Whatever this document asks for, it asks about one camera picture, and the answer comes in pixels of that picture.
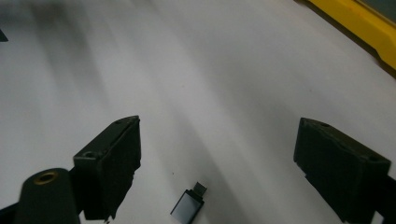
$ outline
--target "white table surface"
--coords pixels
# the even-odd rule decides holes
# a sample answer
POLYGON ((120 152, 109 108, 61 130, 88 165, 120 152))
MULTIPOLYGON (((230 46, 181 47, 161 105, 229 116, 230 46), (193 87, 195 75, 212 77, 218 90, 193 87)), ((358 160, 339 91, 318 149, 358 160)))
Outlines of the white table surface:
POLYGON ((176 223, 196 181, 196 224, 341 223, 292 160, 300 117, 396 161, 395 79, 292 0, 1 1, 0 27, 0 207, 131 115, 142 167, 114 223, 176 223))

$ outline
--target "white surface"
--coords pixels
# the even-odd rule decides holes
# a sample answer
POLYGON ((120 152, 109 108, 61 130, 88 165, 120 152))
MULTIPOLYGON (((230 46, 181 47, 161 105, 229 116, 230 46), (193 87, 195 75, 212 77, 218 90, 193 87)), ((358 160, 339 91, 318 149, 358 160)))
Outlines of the white surface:
POLYGON ((131 115, 142 167, 114 223, 176 223, 196 181, 196 224, 341 223, 292 160, 300 117, 396 161, 395 79, 294 1, 31 2, 0 4, 0 207, 131 115))

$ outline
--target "yellow border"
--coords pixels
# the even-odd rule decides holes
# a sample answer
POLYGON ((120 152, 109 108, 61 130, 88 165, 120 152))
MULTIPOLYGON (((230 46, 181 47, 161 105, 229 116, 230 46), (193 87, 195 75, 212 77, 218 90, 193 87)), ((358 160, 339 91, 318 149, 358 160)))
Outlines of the yellow border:
POLYGON ((308 0, 372 46, 381 59, 396 69, 394 23, 355 0, 308 0))

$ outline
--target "yellow edge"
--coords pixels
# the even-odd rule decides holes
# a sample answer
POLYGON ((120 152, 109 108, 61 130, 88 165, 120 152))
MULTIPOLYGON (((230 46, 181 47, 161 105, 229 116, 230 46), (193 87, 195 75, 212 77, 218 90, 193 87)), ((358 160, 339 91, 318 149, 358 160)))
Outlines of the yellow edge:
POLYGON ((396 28, 355 0, 308 0, 372 46, 396 69, 396 28))

